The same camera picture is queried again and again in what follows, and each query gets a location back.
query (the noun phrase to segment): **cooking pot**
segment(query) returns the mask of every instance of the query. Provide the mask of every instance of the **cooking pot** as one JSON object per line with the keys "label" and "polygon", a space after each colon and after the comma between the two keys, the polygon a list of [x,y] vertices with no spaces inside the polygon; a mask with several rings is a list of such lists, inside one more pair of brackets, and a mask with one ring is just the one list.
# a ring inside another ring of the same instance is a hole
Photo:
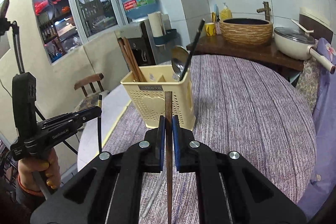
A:
{"label": "cooking pot", "polygon": [[306,30],[299,23],[292,19],[304,33],[285,27],[274,28],[274,40],[277,48],[291,58],[307,60],[312,56],[321,63],[331,74],[335,72],[335,66],[323,55],[314,50],[315,39],[309,34],[314,32]]}

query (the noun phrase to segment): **pot handle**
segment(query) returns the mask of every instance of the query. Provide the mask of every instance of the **pot handle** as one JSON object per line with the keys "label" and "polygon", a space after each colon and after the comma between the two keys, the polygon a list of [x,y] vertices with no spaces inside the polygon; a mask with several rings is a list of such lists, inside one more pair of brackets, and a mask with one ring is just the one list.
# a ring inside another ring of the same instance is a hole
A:
{"label": "pot handle", "polygon": [[313,49],[312,46],[307,47],[307,51],[312,55],[323,67],[325,67],[332,75],[335,72],[335,65],[331,63],[325,56],[320,55],[317,51]]}
{"label": "pot handle", "polygon": [[314,32],[314,30],[308,31],[305,27],[303,27],[301,24],[299,24],[298,22],[296,22],[294,19],[292,19],[292,22],[295,23],[296,25],[298,25],[304,31],[304,34],[306,36],[309,36],[310,33]]}

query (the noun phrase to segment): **wooden chopstick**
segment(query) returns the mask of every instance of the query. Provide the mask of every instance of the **wooden chopstick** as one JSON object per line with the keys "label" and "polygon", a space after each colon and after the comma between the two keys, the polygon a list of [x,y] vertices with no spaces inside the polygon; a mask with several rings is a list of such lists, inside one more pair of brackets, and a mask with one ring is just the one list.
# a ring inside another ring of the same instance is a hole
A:
{"label": "wooden chopstick", "polygon": [[129,44],[129,41],[127,38],[123,37],[123,40],[124,40],[124,43],[125,43],[125,48],[126,48],[126,51],[128,52],[129,54],[129,58],[130,60],[133,62],[133,65],[134,65],[134,68],[135,70],[137,71],[137,74],[139,76],[139,79],[141,82],[146,82],[146,79],[144,77],[144,75],[142,74],[142,71],[140,70],[139,66],[138,66],[138,63],[135,59],[135,56],[133,54],[133,51],[131,49],[131,45]]}
{"label": "wooden chopstick", "polygon": [[166,130],[166,165],[167,165],[167,207],[168,207],[168,224],[171,224],[171,211],[173,199],[173,92],[165,92],[165,130]]}
{"label": "wooden chopstick", "polygon": [[123,56],[126,60],[126,63],[127,65],[129,66],[130,70],[132,71],[133,75],[134,75],[134,78],[137,82],[140,82],[140,78],[138,77],[137,73],[136,73],[136,70],[135,68],[133,67],[133,64],[124,48],[124,41],[122,39],[118,39],[118,43],[119,43],[119,46],[120,46],[120,49],[121,49],[121,52],[123,53]]}

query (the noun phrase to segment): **yellow soap bottle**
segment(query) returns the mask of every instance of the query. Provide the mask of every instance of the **yellow soap bottle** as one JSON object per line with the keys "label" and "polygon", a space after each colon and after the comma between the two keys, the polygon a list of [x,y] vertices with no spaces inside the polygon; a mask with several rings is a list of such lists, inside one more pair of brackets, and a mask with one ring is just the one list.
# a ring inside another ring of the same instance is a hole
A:
{"label": "yellow soap bottle", "polygon": [[232,18],[231,10],[226,6],[224,3],[224,9],[220,12],[220,19],[221,21]]}

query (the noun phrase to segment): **sink basin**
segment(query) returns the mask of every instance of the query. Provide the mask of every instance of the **sink basin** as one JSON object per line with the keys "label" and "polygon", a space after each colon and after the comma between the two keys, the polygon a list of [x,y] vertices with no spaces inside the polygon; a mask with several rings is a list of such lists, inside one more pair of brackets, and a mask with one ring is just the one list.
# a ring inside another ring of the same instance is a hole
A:
{"label": "sink basin", "polygon": [[220,22],[227,42],[247,47],[266,44],[273,34],[273,23],[255,18],[231,18]]}

